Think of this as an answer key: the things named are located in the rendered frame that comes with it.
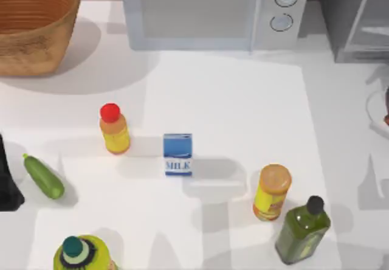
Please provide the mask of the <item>green olive oil bottle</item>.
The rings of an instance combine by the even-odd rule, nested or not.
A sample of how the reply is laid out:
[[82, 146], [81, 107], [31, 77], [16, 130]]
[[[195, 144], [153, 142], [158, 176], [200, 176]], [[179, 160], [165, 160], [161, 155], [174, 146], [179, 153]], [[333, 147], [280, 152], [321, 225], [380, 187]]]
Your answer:
[[305, 205], [287, 212], [275, 242], [277, 253], [284, 264], [293, 265], [314, 254], [331, 227], [324, 205], [320, 196], [312, 195]]

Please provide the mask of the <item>red-capped yellow bottle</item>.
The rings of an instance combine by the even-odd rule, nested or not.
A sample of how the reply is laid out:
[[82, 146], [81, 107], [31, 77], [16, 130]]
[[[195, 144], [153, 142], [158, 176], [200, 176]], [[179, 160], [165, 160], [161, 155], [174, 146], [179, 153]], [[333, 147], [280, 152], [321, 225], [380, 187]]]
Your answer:
[[106, 103], [100, 108], [100, 129], [109, 152], [122, 154], [130, 148], [127, 122], [117, 104]]

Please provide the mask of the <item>pale microwave oven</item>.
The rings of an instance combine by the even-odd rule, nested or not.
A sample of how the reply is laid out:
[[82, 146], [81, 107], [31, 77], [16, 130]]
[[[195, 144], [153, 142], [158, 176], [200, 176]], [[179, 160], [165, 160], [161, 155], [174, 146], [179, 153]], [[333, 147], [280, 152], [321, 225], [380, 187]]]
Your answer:
[[[248, 50], [255, 0], [122, 0], [130, 45], [134, 50]], [[292, 47], [307, 0], [280, 7], [262, 0], [255, 50]], [[286, 13], [294, 19], [285, 32], [270, 20]]]

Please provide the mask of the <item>white plate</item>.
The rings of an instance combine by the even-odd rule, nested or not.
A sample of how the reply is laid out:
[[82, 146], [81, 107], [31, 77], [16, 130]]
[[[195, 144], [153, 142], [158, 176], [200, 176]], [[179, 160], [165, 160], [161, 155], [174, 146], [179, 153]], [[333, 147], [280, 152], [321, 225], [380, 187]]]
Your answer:
[[370, 128], [389, 139], [389, 88], [371, 93], [365, 104]]

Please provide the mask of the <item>brown wicker basket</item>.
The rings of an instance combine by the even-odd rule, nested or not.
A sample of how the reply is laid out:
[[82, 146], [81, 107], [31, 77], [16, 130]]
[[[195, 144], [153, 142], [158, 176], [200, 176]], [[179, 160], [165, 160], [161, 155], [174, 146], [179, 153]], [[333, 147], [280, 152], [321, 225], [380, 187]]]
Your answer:
[[55, 72], [81, 0], [0, 0], [0, 77]]

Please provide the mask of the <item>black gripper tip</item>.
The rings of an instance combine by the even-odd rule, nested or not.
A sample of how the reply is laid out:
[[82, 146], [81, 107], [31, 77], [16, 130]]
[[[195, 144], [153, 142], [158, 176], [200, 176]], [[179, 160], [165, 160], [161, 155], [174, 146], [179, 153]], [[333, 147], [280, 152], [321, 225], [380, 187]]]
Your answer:
[[14, 212], [24, 203], [24, 195], [12, 178], [0, 134], [0, 212]]

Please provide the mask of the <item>grey cabinet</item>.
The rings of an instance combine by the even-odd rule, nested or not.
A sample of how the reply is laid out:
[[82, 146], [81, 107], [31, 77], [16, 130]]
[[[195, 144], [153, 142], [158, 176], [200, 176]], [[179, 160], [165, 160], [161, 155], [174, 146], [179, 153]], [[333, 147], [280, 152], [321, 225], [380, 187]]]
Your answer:
[[389, 0], [319, 0], [336, 63], [389, 64]]

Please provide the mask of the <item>blue and white milk carton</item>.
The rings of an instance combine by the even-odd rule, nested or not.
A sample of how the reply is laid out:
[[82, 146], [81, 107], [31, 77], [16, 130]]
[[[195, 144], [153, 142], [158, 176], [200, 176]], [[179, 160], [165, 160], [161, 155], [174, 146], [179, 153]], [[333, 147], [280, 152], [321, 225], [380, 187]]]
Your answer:
[[192, 134], [166, 133], [163, 137], [166, 176], [191, 176], [193, 159]]

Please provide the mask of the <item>yellow can with orange lid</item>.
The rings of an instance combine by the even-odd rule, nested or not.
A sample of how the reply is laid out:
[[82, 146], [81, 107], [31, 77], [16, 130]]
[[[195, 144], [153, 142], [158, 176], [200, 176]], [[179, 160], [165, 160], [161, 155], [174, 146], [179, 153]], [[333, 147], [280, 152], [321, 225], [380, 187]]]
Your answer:
[[292, 176], [283, 165], [269, 164], [263, 167], [253, 200], [255, 216], [266, 221], [277, 219], [291, 184]]

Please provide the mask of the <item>yellow-green bottle with teal cap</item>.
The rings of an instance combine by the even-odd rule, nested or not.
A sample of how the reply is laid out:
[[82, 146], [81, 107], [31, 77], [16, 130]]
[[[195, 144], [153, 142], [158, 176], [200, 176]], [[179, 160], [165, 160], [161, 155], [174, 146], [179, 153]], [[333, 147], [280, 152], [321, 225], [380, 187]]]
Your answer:
[[57, 249], [53, 270], [120, 270], [106, 243], [95, 235], [69, 236]]

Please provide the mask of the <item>green cucumber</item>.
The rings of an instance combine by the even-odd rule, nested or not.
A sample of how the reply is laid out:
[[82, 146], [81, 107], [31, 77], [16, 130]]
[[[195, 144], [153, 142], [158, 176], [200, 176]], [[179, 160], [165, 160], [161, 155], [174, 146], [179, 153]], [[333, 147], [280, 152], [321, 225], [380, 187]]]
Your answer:
[[59, 199], [64, 195], [64, 185], [57, 175], [33, 156], [23, 154], [23, 158], [28, 174], [48, 198]]

